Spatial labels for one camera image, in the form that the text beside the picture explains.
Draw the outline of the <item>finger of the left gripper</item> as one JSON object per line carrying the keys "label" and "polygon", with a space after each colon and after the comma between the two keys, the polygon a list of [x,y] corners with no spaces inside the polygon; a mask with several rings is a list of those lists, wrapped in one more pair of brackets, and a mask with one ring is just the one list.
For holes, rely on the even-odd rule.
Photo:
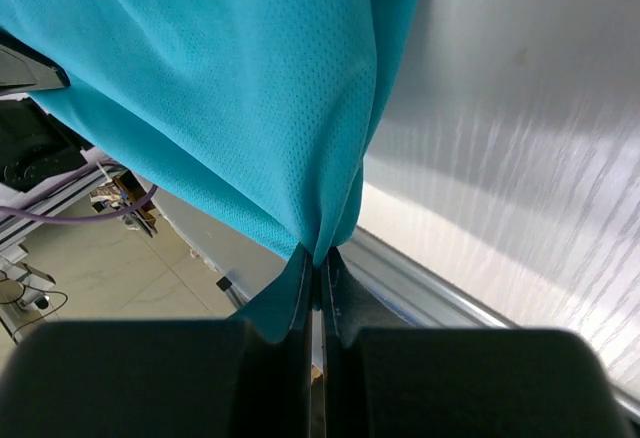
{"label": "finger of the left gripper", "polygon": [[5,30],[1,30],[0,72],[2,93],[28,93],[70,86],[62,67]]}

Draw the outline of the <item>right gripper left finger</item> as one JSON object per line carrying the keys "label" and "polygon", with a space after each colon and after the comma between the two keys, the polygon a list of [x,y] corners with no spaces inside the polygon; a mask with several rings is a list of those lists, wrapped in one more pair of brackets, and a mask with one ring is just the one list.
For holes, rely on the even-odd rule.
{"label": "right gripper left finger", "polygon": [[269,344],[279,344],[307,322],[312,303],[313,258],[299,244],[282,272],[232,315],[249,323]]}

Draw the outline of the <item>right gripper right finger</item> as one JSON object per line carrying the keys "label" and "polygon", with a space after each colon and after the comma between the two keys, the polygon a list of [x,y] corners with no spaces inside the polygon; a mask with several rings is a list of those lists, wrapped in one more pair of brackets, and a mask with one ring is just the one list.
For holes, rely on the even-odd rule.
{"label": "right gripper right finger", "polygon": [[412,324],[390,309],[351,273],[337,248],[331,248],[319,268],[324,328],[348,348],[363,329],[403,329]]}

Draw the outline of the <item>teal t shirt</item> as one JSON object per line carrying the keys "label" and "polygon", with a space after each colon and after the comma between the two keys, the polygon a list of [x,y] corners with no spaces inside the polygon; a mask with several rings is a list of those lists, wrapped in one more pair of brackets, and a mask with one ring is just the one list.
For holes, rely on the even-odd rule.
{"label": "teal t shirt", "polygon": [[59,64],[34,100],[131,170],[283,257],[353,233],[363,159],[418,0],[1,0]]}

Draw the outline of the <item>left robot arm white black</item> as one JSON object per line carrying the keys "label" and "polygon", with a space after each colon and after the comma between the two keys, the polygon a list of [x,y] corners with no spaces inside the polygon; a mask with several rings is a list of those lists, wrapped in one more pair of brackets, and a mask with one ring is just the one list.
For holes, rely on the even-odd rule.
{"label": "left robot arm white black", "polygon": [[94,145],[20,93],[70,86],[53,60],[1,32],[1,184],[28,192],[47,178],[87,164]]}

